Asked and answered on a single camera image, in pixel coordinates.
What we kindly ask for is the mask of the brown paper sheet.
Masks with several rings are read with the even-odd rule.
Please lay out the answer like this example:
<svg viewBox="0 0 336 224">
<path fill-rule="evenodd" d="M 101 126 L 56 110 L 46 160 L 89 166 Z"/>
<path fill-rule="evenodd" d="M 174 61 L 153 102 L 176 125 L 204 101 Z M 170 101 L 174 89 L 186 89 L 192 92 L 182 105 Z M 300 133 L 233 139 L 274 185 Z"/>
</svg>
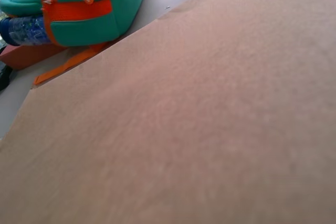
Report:
<svg viewBox="0 0 336 224">
<path fill-rule="evenodd" d="M 336 224 L 336 0 L 187 0 L 30 90 L 0 224 Z"/>
</svg>

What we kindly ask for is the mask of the teal and orange backpack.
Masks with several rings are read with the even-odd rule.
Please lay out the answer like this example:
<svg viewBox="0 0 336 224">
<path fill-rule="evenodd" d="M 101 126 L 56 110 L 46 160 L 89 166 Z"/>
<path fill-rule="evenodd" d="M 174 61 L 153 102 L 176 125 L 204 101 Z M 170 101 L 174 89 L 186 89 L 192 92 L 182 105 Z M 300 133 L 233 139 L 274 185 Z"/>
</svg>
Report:
<svg viewBox="0 0 336 224">
<path fill-rule="evenodd" d="M 62 66 L 37 76 L 34 84 L 39 85 L 97 55 L 124 35 L 141 3 L 142 0 L 0 0 L 0 10 L 6 18 L 42 16 L 51 44 L 85 48 Z"/>
</svg>

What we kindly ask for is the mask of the red-brown box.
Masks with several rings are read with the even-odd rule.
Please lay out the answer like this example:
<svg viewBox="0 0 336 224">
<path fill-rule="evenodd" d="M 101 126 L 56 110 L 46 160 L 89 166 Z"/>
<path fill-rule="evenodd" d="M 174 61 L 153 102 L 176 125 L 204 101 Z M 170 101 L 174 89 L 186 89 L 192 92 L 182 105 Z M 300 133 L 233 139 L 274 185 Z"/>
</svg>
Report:
<svg viewBox="0 0 336 224">
<path fill-rule="evenodd" d="M 66 48 L 56 45 L 17 47 L 7 45 L 0 54 L 0 61 L 14 70 L 23 70 L 64 50 Z"/>
</svg>

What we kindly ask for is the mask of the blue water bottle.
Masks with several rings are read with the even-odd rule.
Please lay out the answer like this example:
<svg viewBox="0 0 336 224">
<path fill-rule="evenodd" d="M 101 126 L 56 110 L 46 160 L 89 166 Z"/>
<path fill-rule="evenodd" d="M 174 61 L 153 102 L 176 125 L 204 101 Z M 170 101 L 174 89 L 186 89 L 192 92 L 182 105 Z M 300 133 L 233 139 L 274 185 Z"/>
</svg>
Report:
<svg viewBox="0 0 336 224">
<path fill-rule="evenodd" d="M 42 16 L 4 18 L 0 20 L 0 35 L 12 46 L 51 44 Z"/>
</svg>

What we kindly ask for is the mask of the black object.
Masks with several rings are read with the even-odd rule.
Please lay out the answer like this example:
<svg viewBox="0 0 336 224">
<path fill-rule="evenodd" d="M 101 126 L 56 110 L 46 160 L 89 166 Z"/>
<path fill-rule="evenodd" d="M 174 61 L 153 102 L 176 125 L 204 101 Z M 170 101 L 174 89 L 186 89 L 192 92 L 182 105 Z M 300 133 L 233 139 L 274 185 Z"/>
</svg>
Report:
<svg viewBox="0 0 336 224">
<path fill-rule="evenodd" d="M 8 87 L 12 71 L 11 67 L 0 61 L 0 92 Z"/>
</svg>

